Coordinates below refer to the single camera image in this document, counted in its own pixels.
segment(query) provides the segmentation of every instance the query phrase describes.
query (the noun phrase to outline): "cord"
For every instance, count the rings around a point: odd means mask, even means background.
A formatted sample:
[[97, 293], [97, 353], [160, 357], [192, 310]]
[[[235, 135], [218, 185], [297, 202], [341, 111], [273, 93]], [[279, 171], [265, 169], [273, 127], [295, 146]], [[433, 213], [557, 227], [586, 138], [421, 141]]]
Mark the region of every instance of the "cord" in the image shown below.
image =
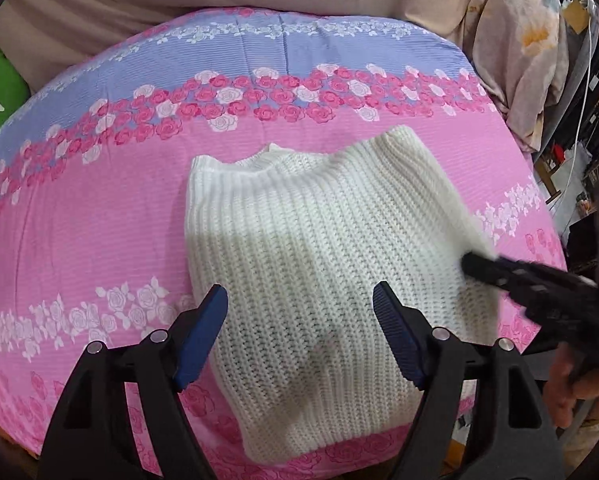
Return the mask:
[[[593, 8], [590, 8], [589, 15], [588, 15], [588, 51], [589, 51], [588, 69], [586, 70], [586, 86], [583, 89], [582, 110], [580, 111], [580, 118], [579, 118], [579, 122], [577, 123], [577, 130], [575, 132], [575, 144], [573, 145], [573, 157], [572, 157], [573, 163], [571, 164], [571, 171], [568, 173], [568, 180], [566, 181], [566, 187], [564, 187], [564, 190], [563, 190], [561, 196], [558, 197], [557, 200], [555, 201], [555, 203], [548, 209], [550, 212], [550, 211], [553, 211], [553, 208], [555, 206], [557, 206], [557, 208], [555, 209], [555, 212], [553, 213], [553, 218], [557, 214], [557, 211], [559, 210], [559, 206], [561, 206], [562, 202], [564, 201], [563, 199], [564, 199], [564, 196], [566, 195], [566, 191], [568, 190], [568, 186], [570, 186], [571, 179], [573, 177], [573, 170], [575, 169], [575, 163], [577, 162], [577, 142], [579, 142], [579, 132], [582, 127], [583, 111], [586, 106], [586, 98], [588, 97], [588, 86], [591, 83], [591, 62], [593, 60], [593, 35], [591, 34], [591, 12], [593, 12]], [[566, 227], [564, 228], [562, 233], [559, 235], [560, 238], [564, 235], [564, 233], [566, 232], [567, 229], [568, 229], [568, 225], [566, 225]]]

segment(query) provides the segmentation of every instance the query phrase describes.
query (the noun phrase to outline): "blue gripper pad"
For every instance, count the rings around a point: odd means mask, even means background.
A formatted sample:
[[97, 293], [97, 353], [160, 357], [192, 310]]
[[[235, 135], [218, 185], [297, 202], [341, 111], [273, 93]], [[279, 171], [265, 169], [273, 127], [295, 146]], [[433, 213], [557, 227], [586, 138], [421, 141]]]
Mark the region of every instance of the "blue gripper pad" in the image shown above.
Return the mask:
[[399, 302], [387, 282], [379, 282], [373, 288], [373, 310], [379, 321], [384, 337], [390, 346], [402, 375], [413, 382], [419, 390], [425, 389], [426, 373], [423, 354], [417, 337], [401, 314], [401, 310], [415, 310], [404, 307]]
[[174, 381], [180, 390], [197, 380], [228, 312], [226, 289], [213, 285], [198, 307], [199, 317], [184, 340]]

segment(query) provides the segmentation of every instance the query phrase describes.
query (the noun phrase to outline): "silver bolt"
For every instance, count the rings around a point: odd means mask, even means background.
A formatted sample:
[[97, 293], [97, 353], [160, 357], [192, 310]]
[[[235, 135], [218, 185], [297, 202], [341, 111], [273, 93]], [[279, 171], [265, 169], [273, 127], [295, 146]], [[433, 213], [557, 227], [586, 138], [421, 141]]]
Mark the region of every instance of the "silver bolt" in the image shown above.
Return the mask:
[[89, 354], [99, 354], [102, 348], [104, 348], [104, 345], [101, 341], [91, 341], [88, 346], [86, 346], [86, 351]]
[[501, 348], [502, 350], [506, 350], [507, 352], [510, 352], [511, 350], [513, 350], [513, 348], [515, 348], [515, 344], [513, 343], [513, 341], [511, 341], [507, 337], [502, 337], [497, 342], [497, 344], [499, 345], [499, 348]]
[[154, 330], [150, 333], [150, 340], [153, 341], [153, 343], [163, 343], [166, 341], [167, 337], [168, 332], [166, 330]]
[[433, 328], [433, 337], [435, 337], [438, 341], [446, 341], [449, 337], [451, 337], [451, 333], [445, 328]]

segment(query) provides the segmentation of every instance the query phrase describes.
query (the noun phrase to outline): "pink bedsheet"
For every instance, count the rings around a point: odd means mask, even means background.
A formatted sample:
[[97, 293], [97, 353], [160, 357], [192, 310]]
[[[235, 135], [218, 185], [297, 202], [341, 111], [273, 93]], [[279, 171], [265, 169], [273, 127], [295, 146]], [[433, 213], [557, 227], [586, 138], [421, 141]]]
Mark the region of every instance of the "pink bedsheet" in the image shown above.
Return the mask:
[[[191, 160], [202, 153], [232, 162], [269, 142], [330, 153], [407, 124], [436, 156], [497, 251], [564, 267], [531, 170], [468, 62], [449, 76], [412, 66], [391, 72], [381, 66], [385, 54], [369, 50], [365, 56], [366, 67], [316, 62], [310, 71], [297, 72], [257, 62], [243, 73], [188, 73], [181, 67], [179, 82], [145, 75], [142, 84], [116, 97], [107, 90], [114, 77], [103, 73], [97, 98], [73, 98], [80, 118], [58, 112], [40, 140], [17, 142], [12, 156], [0, 160], [5, 431], [40, 452], [64, 383], [89, 341], [134, 344], [193, 307], [184, 206]], [[300, 82], [304, 90], [298, 91]], [[48, 105], [38, 102], [32, 110]], [[523, 349], [536, 330], [502, 300], [500, 335]], [[180, 398], [222, 480], [329, 478], [387, 460], [407, 432], [395, 428], [263, 466], [244, 455], [238, 423], [208, 368]], [[142, 463], [158, 472], [136, 388], [128, 388], [128, 401]]]

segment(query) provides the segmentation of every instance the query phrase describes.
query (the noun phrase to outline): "white knit sweater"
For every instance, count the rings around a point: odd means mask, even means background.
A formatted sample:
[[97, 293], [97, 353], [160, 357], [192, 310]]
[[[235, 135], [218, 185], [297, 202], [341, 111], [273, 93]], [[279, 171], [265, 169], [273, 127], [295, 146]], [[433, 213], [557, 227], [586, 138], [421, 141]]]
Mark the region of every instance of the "white knit sweater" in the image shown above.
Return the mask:
[[496, 293], [459, 266], [491, 250], [410, 128], [333, 155], [199, 156], [187, 200], [195, 299], [228, 290], [212, 367], [256, 462], [413, 420], [420, 393], [373, 314], [377, 282], [459, 338], [497, 336]]

